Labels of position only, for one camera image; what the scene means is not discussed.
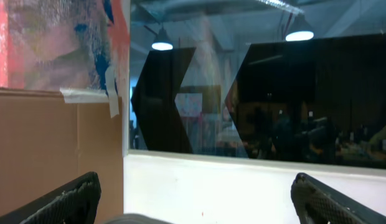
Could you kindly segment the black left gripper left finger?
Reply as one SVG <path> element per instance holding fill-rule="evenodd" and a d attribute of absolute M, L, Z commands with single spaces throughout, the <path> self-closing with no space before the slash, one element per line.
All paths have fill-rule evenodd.
<path fill-rule="evenodd" d="M 96 172 L 69 183 L 0 217 L 0 224 L 94 224 L 101 197 Z"/>

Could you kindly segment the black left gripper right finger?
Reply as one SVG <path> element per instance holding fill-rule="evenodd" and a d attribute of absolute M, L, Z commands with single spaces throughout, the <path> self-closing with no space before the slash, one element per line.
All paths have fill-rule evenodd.
<path fill-rule="evenodd" d="M 291 200 L 300 224 L 386 224 L 386 216 L 302 172 L 292 183 Z"/>

